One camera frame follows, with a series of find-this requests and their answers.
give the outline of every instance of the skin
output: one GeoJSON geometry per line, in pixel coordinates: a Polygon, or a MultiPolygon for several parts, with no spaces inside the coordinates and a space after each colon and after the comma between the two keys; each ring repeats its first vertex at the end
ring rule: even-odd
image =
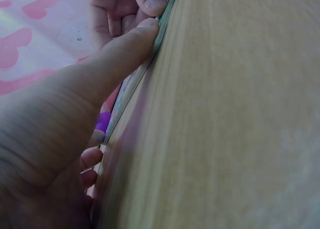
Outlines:
{"type": "Polygon", "coordinates": [[[86,0],[89,37],[94,49],[100,50],[113,38],[127,33],[142,20],[160,16],[167,1],[151,2],[153,4],[148,0],[86,0]]]}
{"type": "Polygon", "coordinates": [[[0,98],[1,228],[91,228],[85,189],[97,174],[83,171],[102,153],[84,150],[102,142],[100,108],[147,58],[158,29],[144,20],[82,63],[0,98]]]}

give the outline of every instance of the purple object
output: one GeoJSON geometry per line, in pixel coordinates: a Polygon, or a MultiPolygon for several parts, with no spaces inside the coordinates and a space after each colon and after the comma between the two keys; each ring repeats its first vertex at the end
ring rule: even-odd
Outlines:
{"type": "Polygon", "coordinates": [[[99,116],[98,122],[95,126],[95,129],[106,133],[110,119],[111,119],[111,114],[109,112],[106,111],[101,113],[99,116]]]}

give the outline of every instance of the pink heart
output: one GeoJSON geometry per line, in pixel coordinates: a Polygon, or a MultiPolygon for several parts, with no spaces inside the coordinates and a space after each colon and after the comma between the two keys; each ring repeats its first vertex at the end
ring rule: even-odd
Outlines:
{"type": "Polygon", "coordinates": [[[10,7],[12,4],[12,1],[10,0],[3,0],[3,1],[0,1],[0,8],[7,8],[7,7],[10,7]]]}
{"type": "Polygon", "coordinates": [[[18,47],[27,46],[32,39],[30,28],[21,28],[11,35],[0,38],[0,70],[5,71],[17,63],[18,47]]]}
{"type": "Polygon", "coordinates": [[[1,81],[0,80],[0,96],[13,93],[19,89],[25,88],[36,81],[45,78],[52,74],[54,70],[52,69],[43,69],[41,71],[37,71],[34,74],[27,75],[23,78],[14,81],[1,81]]]}
{"type": "Polygon", "coordinates": [[[57,5],[59,0],[36,0],[22,7],[22,11],[33,19],[41,19],[47,15],[46,8],[57,5]]]}

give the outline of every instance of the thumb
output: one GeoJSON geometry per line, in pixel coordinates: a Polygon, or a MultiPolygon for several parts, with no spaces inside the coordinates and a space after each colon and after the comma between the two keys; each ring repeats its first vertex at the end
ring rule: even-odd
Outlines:
{"type": "Polygon", "coordinates": [[[152,17],[160,16],[164,11],[167,0],[136,0],[140,9],[152,17]]]}
{"type": "Polygon", "coordinates": [[[158,30],[158,22],[148,18],[82,63],[58,71],[52,79],[68,85],[87,102],[100,107],[116,87],[146,60],[158,30]]]}

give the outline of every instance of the pink fabric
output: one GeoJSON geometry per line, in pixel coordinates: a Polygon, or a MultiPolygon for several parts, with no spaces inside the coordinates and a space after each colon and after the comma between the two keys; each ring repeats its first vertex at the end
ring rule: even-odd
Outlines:
{"type": "MultiPolygon", "coordinates": [[[[0,96],[93,52],[84,0],[0,0],[0,96]]],[[[111,111],[115,95],[103,112],[111,111]]]]}

